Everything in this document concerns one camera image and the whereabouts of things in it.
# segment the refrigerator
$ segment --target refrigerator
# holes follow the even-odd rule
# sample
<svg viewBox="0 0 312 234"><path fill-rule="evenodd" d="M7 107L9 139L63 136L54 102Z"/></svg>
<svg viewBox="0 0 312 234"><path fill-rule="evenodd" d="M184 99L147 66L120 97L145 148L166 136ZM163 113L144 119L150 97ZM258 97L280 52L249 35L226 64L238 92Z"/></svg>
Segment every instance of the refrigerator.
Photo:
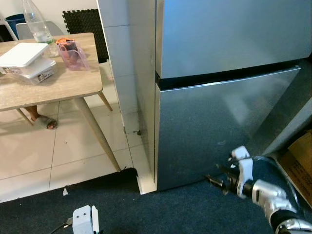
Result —
<svg viewBox="0 0 312 234"><path fill-rule="evenodd" d="M158 190L217 175L232 149L256 148L312 51L311 0L132 0L129 18L140 130Z"/></svg>

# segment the refrigerator door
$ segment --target refrigerator door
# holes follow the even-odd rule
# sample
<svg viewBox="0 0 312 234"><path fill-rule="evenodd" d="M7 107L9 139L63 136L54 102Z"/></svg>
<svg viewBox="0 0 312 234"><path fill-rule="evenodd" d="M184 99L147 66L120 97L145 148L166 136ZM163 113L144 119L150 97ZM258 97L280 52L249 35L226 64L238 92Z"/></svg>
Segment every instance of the refrigerator door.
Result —
<svg viewBox="0 0 312 234"><path fill-rule="evenodd" d="M220 173L216 164L225 164L232 149L253 140L299 70L164 91L156 87L157 189Z"/></svg>
<svg viewBox="0 0 312 234"><path fill-rule="evenodd" d="M306 58L311 0L157 0L160 78L229 71Z"/></svg>

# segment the plastic bottle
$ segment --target plastic bottle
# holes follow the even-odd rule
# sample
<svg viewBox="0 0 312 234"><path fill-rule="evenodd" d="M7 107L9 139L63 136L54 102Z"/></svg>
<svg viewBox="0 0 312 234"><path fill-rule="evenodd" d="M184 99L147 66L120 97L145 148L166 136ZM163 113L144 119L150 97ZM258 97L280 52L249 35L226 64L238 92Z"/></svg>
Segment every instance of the plastic bottle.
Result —
<svg viewBox="0 0 312 234"><path fill-rule="evenodd" d="M46 25L45 19L40 13L39 9L31 0L23 0L23 12L25 21L29 27L29 30L34 35L36 42L48 43L49 49L47 50L47 56L57 56L58 50L55 45L53 36Z"/></svg>

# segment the white plastic container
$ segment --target white plastic container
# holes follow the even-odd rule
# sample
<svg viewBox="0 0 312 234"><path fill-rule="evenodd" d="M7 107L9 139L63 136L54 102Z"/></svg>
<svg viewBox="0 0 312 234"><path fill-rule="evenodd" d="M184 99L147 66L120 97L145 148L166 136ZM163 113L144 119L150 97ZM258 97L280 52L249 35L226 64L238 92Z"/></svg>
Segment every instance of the white plastic container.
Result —
<svg viewBox="0 0 312 234"><path fill-rule="evenodd" d="M0 56L0 72L13 74L30 74L38 67L41 55L48 48L46 43L19 43Z"/></svg>
<svg viewBox="0 0 312 234"><path fill-rule="evenodd" d="M36 85L58 71L55 61L51 59L44 58L43 60L36 62L36 64L38 66L33 68L33 70L28 74L12 74L12 75L15 78L22 79L25 82Z"/></svg>

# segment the container lid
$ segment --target container lid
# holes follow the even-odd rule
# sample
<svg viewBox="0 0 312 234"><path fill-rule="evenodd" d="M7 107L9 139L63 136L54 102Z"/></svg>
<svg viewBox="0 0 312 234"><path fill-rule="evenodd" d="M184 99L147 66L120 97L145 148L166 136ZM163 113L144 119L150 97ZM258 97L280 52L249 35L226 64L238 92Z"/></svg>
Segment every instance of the container lid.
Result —
<svg viewBox="0 0 312 234"><path fill-rule="evenodd" d="M25 78L32 79L35 76L47 70L48 68L54 66L55 64L56 62L54 60L51 60L48 58L42 58L36 61L34 66L31 66L31 69L29 69L29 72L27 72L27 74L20 74L20 75Z"/></svg>
<svg viewBox="0 0 312 234"><path fill-rule="evenodd" d="M47 43L19 43L0 56L0 67L26 67L47 47Z"/></svg>

